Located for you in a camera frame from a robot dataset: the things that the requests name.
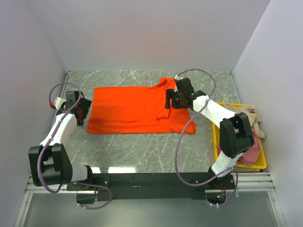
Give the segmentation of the orange t shirt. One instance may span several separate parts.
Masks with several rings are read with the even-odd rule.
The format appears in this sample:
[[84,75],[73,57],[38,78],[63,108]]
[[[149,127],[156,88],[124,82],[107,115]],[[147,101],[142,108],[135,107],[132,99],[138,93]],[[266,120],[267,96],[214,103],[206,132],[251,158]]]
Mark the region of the orange t shirt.
[[188,109],[165,107],[166,90],[174,89],[173,78],[161,78],[153,87],[97,87],[94,89],[87,133],[196,133]]

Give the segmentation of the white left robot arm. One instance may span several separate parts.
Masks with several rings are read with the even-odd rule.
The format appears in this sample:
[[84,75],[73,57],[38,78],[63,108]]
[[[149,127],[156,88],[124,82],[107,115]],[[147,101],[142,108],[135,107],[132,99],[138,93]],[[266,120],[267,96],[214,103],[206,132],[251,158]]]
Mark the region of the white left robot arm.
[[55,99],[54,107],[57,112],[54,125],[47,137],[28,151],[35,186],[42,186],[38,175],[38,161],[41,162],[40,172],[46,185],[78,181],[78,185],[84,190],[94,186],[95,179],[91,167],[72,165],[65,149],[74,128],[84,125],[91,103],[79,91],[69,91],[65,99]]

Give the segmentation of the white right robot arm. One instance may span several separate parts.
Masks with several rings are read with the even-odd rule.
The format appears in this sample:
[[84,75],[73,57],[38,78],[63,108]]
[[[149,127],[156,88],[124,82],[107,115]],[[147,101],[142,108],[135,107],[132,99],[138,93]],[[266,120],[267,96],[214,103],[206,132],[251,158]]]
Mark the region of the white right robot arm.
[[208,170],[208,184],[214,189],[223,185],[238,159],[250,149],[255,141],[249,118],[245,113],[235,113],[213,101],[206,93],[195,91],[188,78],[175,82],[174,89],[166,90],[167,109],[188,109],[201,114],[219,128],[221,152]]

